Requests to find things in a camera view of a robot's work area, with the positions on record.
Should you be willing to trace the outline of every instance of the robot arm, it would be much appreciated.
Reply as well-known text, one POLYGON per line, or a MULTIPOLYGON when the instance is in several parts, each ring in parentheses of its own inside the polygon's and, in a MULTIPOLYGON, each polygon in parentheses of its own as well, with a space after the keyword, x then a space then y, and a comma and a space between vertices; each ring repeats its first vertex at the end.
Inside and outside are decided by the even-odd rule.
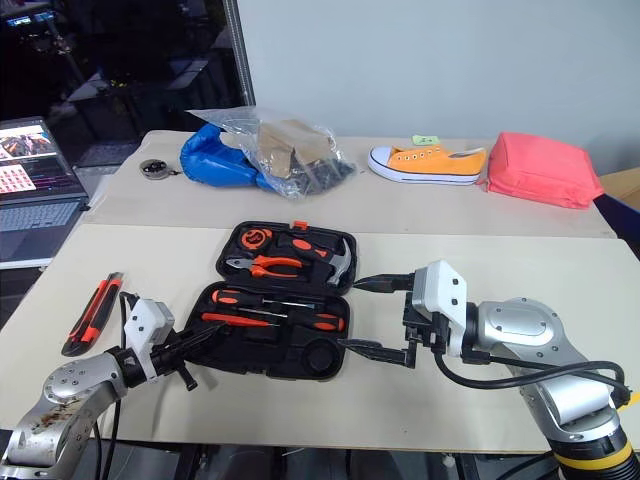
POLYGON ((219 325, 176 333, 173 323, 163 303, 140 299, 125 325, 131 348, 114 347, 52 372, 40 400, 11 435, 0 462, 0 478, 70 478, 94 423, 129 388, 174 371, 188 390, 195 388, 197 383, 183 359, 215 334, 219 325))
POLYGON ((485 389, 519 386, 565 478, 640 478, 640 464, 616 411, 629 400, 622 370, 612 362, 585 364, 551 308, 528 298, 468 303, 466 282, 445 261, 410 275, 365 278, 354 287, 408 291, 403 324, 409 346, 394 350, 366 340, 341 340, 342 345, 372 360, 414 368, 422 344, 457 383, 485 389), (506 364, 515 378, 482 382, 459 377, 446 367, 444 354, 466 363, 506 364), (616 380, 585 371, 595 368, 616 369, 616 380), (615 401, 603 381, 616 385, 615 401))

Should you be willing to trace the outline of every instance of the hammer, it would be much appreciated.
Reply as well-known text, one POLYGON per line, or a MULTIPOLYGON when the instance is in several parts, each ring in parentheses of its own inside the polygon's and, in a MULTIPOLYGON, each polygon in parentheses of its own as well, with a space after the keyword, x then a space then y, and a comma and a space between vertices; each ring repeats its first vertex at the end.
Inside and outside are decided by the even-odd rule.
POLYGON ((344 238, 342 239, 342 243, 344 245, 344 255, 338 255, 337 253, 332 254, 328 250, 317 247, 306 240, 293 238, 289 235, 281 235, 278 241, 279 245, 293 247, 301 257, 331 265, 334 272, 327 280, 327 283, 333 286, 337 286, 340 283, 340 277, 342 277, 344 272, 349 269, 349 265, 351 265, 351 250, 349 250, 349 245, 344 238))

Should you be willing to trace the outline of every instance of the pink bag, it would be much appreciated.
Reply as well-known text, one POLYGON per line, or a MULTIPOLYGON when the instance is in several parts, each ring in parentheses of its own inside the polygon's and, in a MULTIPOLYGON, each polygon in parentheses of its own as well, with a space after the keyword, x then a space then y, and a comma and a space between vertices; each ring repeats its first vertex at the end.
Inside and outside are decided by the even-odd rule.
POLYGON ((569 208, 588 208, 604 190, 589 154, 526 133, 502 132, 489 156, 489 190, 569 208))

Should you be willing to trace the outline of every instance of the hammer head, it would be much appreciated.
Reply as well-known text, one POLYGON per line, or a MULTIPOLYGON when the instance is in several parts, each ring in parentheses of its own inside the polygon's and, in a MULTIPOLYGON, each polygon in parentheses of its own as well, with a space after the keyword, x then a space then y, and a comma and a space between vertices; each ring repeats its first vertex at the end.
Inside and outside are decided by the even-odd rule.
POLYGON ((342 274, 346 272, 349 265, 351 265, 351 250, 349 250, 349 245, 344 238, 342 239, 342 243, 344 244, 344 255, 334 254, 329 261, 329 265, 335 269, 333 275, 327 280, 329 285, 337 286, 338 283, 340 283, 340 277, 342 277, 342 274))

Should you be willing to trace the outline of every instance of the laptop keyboard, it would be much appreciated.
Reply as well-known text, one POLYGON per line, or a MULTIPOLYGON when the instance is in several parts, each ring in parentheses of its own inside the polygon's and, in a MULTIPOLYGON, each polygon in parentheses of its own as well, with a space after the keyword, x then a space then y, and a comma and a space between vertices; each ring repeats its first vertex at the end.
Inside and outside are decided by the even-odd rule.
POLYGON ((2 209, 0 232, 65 225, 77 205, 78 202, 69 202, 2 209))

